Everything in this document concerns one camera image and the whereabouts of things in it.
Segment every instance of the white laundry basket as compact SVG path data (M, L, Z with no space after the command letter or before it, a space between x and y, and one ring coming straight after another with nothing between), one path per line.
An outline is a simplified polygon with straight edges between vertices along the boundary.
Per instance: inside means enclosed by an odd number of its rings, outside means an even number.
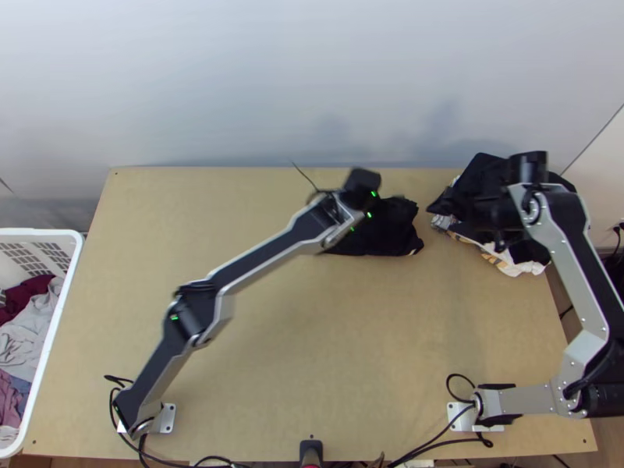
M76 231L63 229L0 229L0 289L19 285L22 281L38 275L56 275L64 278L61 294L52 315L48 334L37 371L34 375L30 394L19 433L10 443L0 441L0 459L16 454L23 445L24 438L37 400L48 356L54 342L56 330L63 312L63 306L76 270L78 256L83 247L83 237ZM0 303L4 303L4 293L0 291Z

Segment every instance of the white wall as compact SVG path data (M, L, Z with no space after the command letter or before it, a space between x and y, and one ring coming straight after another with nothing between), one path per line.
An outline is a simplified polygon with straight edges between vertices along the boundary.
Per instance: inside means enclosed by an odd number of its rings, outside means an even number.
M621 0L4 0L0 177L93 204L115 165L546 149L560 171L624 102L623 17Z
M563 176L585 201L592 243L615 247L618 237L612 228L624 222L624 110L620 109Z

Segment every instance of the black cloth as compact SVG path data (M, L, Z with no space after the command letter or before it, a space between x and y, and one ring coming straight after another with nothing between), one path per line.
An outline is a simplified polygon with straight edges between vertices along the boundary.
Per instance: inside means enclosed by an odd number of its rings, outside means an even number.
M457 232L480 244L493 242L495 240L493 232L475 231L466 221L469 221L471 204L475 197L497 197L501 194L501 188L507 185L505 181L507 164L507 158L485 153L476 154L453 187L447 187L436 201L427 207L427 211L435 215L455 216L459 222L451 224L448 227L449 231ZM576 192L573 184L554 172L548 173L548 182L560 183L567 190ZM538 261L546 265L550 261L548 250L538 242L526 238L522 233L506 232L503 239L509 245L509 254L516 264Z
M418 205L403 197L377 199L353 232L326 252L337 255L401 257L417 254L424 246L413 226Z

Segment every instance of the tabletop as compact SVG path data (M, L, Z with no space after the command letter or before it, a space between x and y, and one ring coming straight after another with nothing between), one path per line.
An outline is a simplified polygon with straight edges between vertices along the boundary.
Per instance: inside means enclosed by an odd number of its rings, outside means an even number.
M471 246L435 232L426 206L456 169L381 169L380 195L420 206L412 257L298 257L236 297L235 318L194 353L166 402L173 432L147 449L195 461L399 457L446 425L448 374L533 385L566 347L544 275L509 278ZM347 169L306 169L319 187ZM119 168L105 184L56 335L24 451L135 458L108 417L111 382L135 378L161 336L176 286L282 230L312 188L292 168ZM435 458L596 449L589 420L525 416L493 448ZM472 437L457 434L445 438Z

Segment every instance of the metal mounting plate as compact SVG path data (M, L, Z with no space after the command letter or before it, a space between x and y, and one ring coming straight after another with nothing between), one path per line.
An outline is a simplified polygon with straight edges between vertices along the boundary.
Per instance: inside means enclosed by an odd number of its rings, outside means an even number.
M449 423L452 421L454 417L456 417L459 413L464 411L465 408L469 407L469 403L462 402L448 402L446 404L446 415L448 416ZM454 432L503 432L505 430L505 426L498 425L492 427L480 426L479 424L475 424L474 422L477 420L477 408L472 408L471 410L466 411L462 416L459 417L457 421L453 423L451 426L451 431Z
M150 426L149 434L169 434L173 431L173 420L176 418L176 405L173 403L163 403L161 412L156 416ZM117 432L126 434L126 428L121 421L117 423Z

